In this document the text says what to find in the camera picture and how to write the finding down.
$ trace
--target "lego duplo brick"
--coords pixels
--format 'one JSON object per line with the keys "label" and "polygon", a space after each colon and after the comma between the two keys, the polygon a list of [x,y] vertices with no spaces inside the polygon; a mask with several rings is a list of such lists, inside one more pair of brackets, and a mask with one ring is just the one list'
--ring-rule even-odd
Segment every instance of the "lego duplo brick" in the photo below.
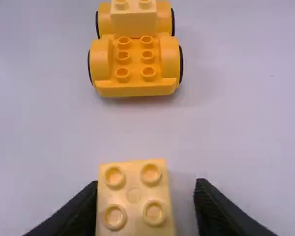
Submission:
{"label": "lego duplo brick", "polygon": [[165,160],[100,166],[96,235],[176,235]]}

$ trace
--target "black wheel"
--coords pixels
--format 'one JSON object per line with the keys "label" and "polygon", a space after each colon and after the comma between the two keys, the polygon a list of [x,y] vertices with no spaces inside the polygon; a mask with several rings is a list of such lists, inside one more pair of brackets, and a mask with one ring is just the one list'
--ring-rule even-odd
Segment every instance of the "black wheel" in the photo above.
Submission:
{"label": "black wheel", "polygon": [[92,76],[90,75],[90,69],[89,69],[89,51],[88,51],[88,76],[89,76],[90,83],[93,85]]}
{"label": "black wheel", "polygon": [[172,9],[172,36],[175,36],[175,14],[173,9]]}
{"label": "black wheel", "polygon": [[183,55],[182,55],[182,48],[179,46],[179,55],[180,55],[180,74],[179,74],[179,83],[182,81],[183,75]]}
{"label": "black wheel", "polygon": [[95,27],[96,27],[97,38],[100,39],[99,28],[98,28],[98,11],[95,14]]}

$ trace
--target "toy wheel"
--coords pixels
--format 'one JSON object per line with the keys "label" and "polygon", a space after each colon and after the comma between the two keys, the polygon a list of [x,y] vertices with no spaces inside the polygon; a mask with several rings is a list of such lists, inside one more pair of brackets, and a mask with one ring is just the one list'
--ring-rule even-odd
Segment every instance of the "toy wheel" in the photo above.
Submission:
{"label": "toy wheel", "polygon": [[89,51],[88,51],[88,76],[89,76],[90,83],[93,85],[92,77],[90,75],[90,69],[89,69]]}
{"label": "toy wheel", "polygon": [[179,55],[180,55],[180,74],[179,74],[179,83],[182,81],[183,75],[183,55],[182,55],[182,48],[179,46]]}
{"label": "toy wheel", "polygon": [[98,11],[95,14],[95,27],[96,27],[97,38],[100,39],[99,27],[98,27]]}
{"label": "toy wheel", "polygon": [[172,36],[175,36],[175,14],[173,9],[172,9]]}

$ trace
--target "toy car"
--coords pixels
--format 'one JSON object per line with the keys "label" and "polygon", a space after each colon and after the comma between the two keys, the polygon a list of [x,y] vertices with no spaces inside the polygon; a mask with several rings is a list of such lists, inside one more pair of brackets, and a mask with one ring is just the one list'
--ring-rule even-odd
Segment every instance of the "toy car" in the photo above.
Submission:
{"label": "toy car", "polygon": [[88,73],[101,96],[169,95],[179,87],[183,56],[169,1],[100,3],[96,31]]}

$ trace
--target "white table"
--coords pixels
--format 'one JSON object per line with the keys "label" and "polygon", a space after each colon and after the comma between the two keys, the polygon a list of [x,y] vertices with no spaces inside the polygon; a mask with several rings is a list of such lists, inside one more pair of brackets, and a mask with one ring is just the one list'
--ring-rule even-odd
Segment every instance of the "white table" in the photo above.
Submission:
{"label": "white table", "polygon": [[180,235],[205,177],[295,236],[295,0],[173,0],[184,78],[173,95],[101,99],[87,52],[98,2],[0,1],[0,236],[25,233],[100,163],[165,157]]}

